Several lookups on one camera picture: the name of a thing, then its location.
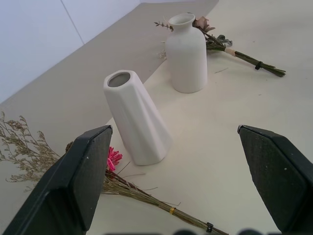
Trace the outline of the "white round bottle vase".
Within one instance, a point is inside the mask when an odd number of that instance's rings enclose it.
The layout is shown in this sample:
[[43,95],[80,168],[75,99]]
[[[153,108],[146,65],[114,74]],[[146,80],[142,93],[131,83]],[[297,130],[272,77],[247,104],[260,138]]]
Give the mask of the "white round bottle vase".
[[174,31],[165,42],[173,88],[185,94],[200,91],[208,81],[205,37],[193,27],[195,19],[191,13],[172,17]]

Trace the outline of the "dried bouquet with pink flower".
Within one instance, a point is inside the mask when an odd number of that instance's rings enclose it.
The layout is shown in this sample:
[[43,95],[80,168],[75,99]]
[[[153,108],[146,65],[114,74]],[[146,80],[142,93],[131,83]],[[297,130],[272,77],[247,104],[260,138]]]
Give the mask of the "dried bouquet with pink flower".
[[[43,132],[38,131],[38,138],[35,139],[23,116],[20,116],[18,121],[6,120],[3,111],[0,111],[0,143],[5,147],[3,151],[0,150],[0,162],[11,162],[23,171],[22,174],[11,175],[8,179],[10,183],[30,181],[36,185],[48,169],[60,159],[60,155],[48,145]],[[229,235],[214,228],[209,222],[203,222],[170,203],[156,199],[109,169],[106,169],[101,192],[125,196],[155,206],[187,224],[203,229],[208,234]]]

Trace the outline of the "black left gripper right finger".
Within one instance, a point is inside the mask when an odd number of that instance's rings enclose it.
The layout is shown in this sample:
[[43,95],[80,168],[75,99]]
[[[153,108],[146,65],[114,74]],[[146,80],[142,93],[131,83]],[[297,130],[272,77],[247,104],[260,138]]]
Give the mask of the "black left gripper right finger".
[[247,125],[237,132],[252,181],[279,231],[313,235],[313,163],[275,132]]

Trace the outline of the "dried bouquet with beige rose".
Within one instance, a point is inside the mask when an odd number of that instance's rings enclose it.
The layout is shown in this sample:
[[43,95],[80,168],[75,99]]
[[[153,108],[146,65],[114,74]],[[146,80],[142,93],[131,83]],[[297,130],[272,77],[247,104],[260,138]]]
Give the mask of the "dried bouquet with beige rose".
[[262,61],[259,61],[257,59],[254,59],[246,54],[243,54],[239,51],[233,50],[231,46],[233,45],[233,42],[229,39],[227,39],[224,35],[219,35],[218,37],[215,37],[213,34],[209,34],[210,31],[214,30],[215,27],[212,27],[209,24],[209,19],[202,16],[198,19],[195,19],[192,23],[192,27],[200,30],[202,34],[205,37],[206,42],[206,50],[207,51],[222,51],[225,52],[233,57],[239,58],[251,65],[254,66],[255,70],[264,69],[267,72],[270,72],[278,77],[283,77],[286,75],[285,70],[280,70],[276,68],[275,66],[268,65],[263,63]]

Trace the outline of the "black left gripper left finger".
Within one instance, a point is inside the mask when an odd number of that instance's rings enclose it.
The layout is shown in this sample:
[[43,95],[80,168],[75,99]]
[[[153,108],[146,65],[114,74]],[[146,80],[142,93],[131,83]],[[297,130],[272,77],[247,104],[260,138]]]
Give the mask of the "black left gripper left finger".
[[86,235],[102,190],[111,137],[110,125],[77,137],[2,235]]

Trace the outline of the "white faceted tapered vase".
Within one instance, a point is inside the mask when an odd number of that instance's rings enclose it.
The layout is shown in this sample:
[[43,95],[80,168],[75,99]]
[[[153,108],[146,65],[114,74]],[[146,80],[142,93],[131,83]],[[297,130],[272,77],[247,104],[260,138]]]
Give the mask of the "white faceted tapered vase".
[[139,166],[161,162],[173,140],[138,75],[132,70],[116,71],[105,78],[103,89],[132,161]]

